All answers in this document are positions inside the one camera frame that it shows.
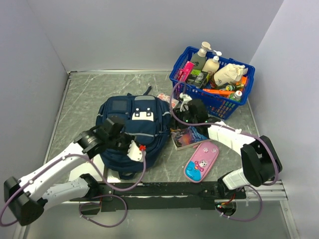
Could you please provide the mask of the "pink box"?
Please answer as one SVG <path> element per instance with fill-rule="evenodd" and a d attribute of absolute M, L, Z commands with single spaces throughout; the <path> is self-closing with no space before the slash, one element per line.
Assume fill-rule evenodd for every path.
<path fill-rule="evenodd" d="M 194 63 L 187 61 L 185 66 L 183 68 L 179 69 L 177 80 L 181 81 L 181 82 L 186 82 L 187 78 L 188 78 L 189 74 L 192 72 L 194 66 L 195 66 Z"/>

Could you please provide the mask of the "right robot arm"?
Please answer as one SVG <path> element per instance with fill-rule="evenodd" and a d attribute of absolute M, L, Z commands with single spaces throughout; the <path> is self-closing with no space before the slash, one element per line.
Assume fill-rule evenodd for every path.
<path fill-rule="evenodd" d="M 180 113 L 189 113 L 195 121 L 190 123 L 189 119 L 178 117 L 175 113 L 177 109 L 170 108 L 175 121 L 184 126 L 200 128 L 209 139 L 227 146 L 241 156 L 242 167 L 226 173 L 217 181 L 217 191 L 222 198 L 231 197 L 235 190 L 245 186 L 272 186 L 278 181 L 283 167 L 268 137 L 257 137 L 232 128 L 223 121 L 211 120 L 202 101 L 193 101 L 182 103 L 178 110 Z"/>

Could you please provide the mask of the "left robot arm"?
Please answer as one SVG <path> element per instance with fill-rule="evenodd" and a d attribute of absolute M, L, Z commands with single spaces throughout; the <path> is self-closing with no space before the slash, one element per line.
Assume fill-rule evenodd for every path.
<path fill-rule="evenodd" d="M 122 131 L 124 121 L 118 117 L 106 119 L 102 125 L 81 132 L 59 155 L 35 170 L 4 182 L 5 207 L 9 208 L 21 226 L 36 221 L 45 210 L 62 202 L 98 196 L 99 183 L 90 174 L 82 174 L 74 181 L 56 185 L 67 172 L 107 149 L 120 151 L 130 160 L 143 162 L 144 154 L 133 136 Z"/>

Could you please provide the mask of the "Jane Eyre blue book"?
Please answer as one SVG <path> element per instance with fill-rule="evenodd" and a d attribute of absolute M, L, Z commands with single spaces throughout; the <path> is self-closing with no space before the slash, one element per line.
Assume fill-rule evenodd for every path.
<path fill-rule="evenodd" d="M 171 138 L 176 150 L 193 147 L 199 143 L 210 141 L 209 138 L 200 134 L 195 127 L 176 129 L 171 132 Z"/>

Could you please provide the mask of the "navy blue student backpack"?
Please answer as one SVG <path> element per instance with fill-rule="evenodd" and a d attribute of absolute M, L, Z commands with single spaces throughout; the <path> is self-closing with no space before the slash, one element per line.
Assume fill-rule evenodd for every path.
<path fill-rule="evenodd" d="M 149 91 L 139 96 L 127 94 L 110 97 L 100 106 L 96 117 L 96 125 L 114 116 L 123 119 L 123 131 L 146 147 L 147 168 L 155 164 L 164 148 L 170 135 L 171 121 L 169 103 L 149 95 Z M 118 172 L 122 180 L 133 179 L 144 168 L 142 162 L 132 161 L 116 150 L 108 149 L 100 156 L 106 167 Z"/>

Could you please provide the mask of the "aluminium frame rail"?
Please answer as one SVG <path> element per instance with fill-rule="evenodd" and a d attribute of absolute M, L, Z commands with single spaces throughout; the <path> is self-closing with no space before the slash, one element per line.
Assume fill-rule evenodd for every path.
<path fill-rule="evenodd" d="M 57 184 L 54 186 L 45 186 L 40 184 L 37 186 L 35 183 L 27 186 L 24 189 L 26 195 L 35 202 L 44 206 L 45 209 L 59 205 L 61 203 L 72 202 L 97 202 L 99 196 L 97 192 L 99 190 L 99 182 L 94 179 L 78 178 L 74 181 L 64 184 Z M 251 189 L 248 186 L 243 188 L 246 193 L 246 200 L 257 201 L 262 198 L 265 201 L 280 201 L 286 200 L 287 195 L 281 182 L 276 183 L 273 186 Z M 102 204 L 116 204 L 117 200 L 112 197 L 115 195 L 102 195 Z M 243 201 L 244 199 L 235 199 L 234 201 Z"/>

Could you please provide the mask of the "cream pump bottle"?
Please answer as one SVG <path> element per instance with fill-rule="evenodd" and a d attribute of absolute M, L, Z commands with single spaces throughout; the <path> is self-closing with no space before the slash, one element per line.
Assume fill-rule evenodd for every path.
<path fill-rule="evenodd" d="M 202 71 L 207 72 L 210 76 L 214 75 L 219 69 L 219 58 L 222 56 L 222 52 L 216 51 L 215 56 L 213 58 L 209 58 L 202 68 Z"/>

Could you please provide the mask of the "grey-green pump bottle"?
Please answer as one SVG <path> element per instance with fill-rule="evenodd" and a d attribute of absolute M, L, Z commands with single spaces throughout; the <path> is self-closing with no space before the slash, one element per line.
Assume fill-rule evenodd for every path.
<path fill-rule="evenodd" d="M 202 70 L 206 62 L 206 53 L 211 50 L 210 43 L 204 41 L 201 44 L 201 48 L 193 54 L 191 58 L 191 63 L 194 64 L 193 70 Z"/>

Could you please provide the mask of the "dark glass bottle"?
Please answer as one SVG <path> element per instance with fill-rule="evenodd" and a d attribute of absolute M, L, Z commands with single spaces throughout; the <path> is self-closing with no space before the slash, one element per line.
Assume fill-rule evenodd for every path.
<path fill-rule="evenodd" d="M 238 91 L 238 90 L 243 90 L 245 87 L 245 85 L 243 83 L 239 83 L 239 84 L 228 84 L 228 85 L 223 85 L 223 86 L 219 86 L 216 87 L 216 90 L 220 90 L 220 91 Z"/>

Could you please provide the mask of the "blue plastic basket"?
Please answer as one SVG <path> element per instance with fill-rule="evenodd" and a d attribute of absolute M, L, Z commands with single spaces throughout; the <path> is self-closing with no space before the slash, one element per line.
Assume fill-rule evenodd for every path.
<path fill-rule="evenodd" d="M 179 56 L 169 76 L 169 79 L 171 80 L 173 86 L 175 86 L 178 83 L 177 79 L 179 70 L 184 68 L 186 63 L 190 61 L 192 56 L 198 51 L 198 48 L 188 46 L 186 47 L 184 52 Z M 244 65 L 245 68 L 248 69 L 248 72 L 245 75 L 247 81 L 245 84 L 245 88 L 243 89 L 243 96 L 239 102 L 230 100 L 217 94 L 208 93 L 202 89 L 196 88 L 189 84 L 186 86 L 186 94 L 191 96 L 193 99 L 202 100 L 206 107 L 206 110 L 210 115 L 213 115 L 223 120 L 228 119 L 239 106 L 243 106 L 246 104 L 248 96 L 250 95 L 253 87 L 255 67 L 246 63 Z"/>

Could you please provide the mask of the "white notebook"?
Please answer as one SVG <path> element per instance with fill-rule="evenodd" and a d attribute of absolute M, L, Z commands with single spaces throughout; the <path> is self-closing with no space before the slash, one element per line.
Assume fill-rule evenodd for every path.
<path fill-rule="evenodd" d="M 100 158 L 100 156 L 94 157 L 92 159 L 92 162 L 96 165 L 96 167 L 99 169 L 99 171 L 101 173 L 104 173 L 105 165 L 102 162 L 102 159 Z M 90 174 L 91 176 L 94 177 L 94 179 L 97 182 L 103 182 L 102 177 L 98 174 L 96 169 L 89 162 L 83 163 L 83 164 L 77 166 L 75 169 L 71 170 L 68 181 L 74 181 L 78 177 L 80 177 L 80 175 L 82 175 L 82 174 Z M 119 183 L 120 182 L 120 179 L 116 177 L 115 172 L 113 172 L 113 171 L 110 171 L 104 177 L 107 179 L 107 181 L 109 183 Z"/>

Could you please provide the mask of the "black green box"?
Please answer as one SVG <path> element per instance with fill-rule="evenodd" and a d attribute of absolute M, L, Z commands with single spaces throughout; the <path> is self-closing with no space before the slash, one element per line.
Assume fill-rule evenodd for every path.
<path fill-rule="evenodd" d="M 192 70 L 186 82 L 198 89 L 203 89 L 209 81 L 209 73 L 201 70 Z"/>

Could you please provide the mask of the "green drink bottle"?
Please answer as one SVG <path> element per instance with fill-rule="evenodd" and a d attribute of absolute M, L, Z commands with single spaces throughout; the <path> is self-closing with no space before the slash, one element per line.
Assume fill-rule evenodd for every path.
<path fill-rule="evenodd" d="M 236 102 L 240 102 L 242 98 L 242 91 L 235 91 L 231 93 L 227 98 Z"/>

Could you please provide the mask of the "Little Women floral book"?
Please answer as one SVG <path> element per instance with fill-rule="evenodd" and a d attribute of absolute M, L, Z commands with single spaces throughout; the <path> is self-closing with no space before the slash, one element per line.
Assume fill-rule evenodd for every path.
<path fill-rule="evenodd" d="M 179 101 L 176 100 L 176 99 L 170 99 L 170 96 L 166 95 L 166 94 L 163 94 L 163 93 L 160 93 L 158 96 L 157 96 L 159 99 L 165 101 L 165 102 L 171 102 L 171 106 L 172 108 L 175 108 L 178 104 L 179 104 Z"/>

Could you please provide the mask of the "pink cartoon pencil case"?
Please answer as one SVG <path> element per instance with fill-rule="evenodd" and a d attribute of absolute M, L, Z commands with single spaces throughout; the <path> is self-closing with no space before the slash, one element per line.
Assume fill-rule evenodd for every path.
<path fill-rule="evenodd" d="M 209 173 L 219 155 L 219 148 L 210 141 L 202 142 L 184 168 L 184 175 L 193 182 L 201 182 Z"/>

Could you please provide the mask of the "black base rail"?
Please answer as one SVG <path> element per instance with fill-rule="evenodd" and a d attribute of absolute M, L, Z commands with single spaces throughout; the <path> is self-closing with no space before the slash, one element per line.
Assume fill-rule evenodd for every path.
<path fill-rule="evenodd" d="M 217 202 L 246 199 L 244 189 L 227 190 L 216 181 L 192 182 L 146 182 L 134 189 L 119 192 L 104 183 L 99 184 L 97 195 L 117 195 L 129 210 L 188 209 L 214 210 Z"/>

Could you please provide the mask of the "beige cloth bag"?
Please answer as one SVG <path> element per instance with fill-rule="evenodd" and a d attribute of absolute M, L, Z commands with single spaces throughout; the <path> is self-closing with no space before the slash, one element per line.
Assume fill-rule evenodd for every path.
<path fill-rule="evenodd" d="M 248 72 L 245 65 L 227 64 L 219 69 L 213 76 L 213 82 L 216 86 L 225 84 L 236 84 L 241 81 L 242 76 Z"/>

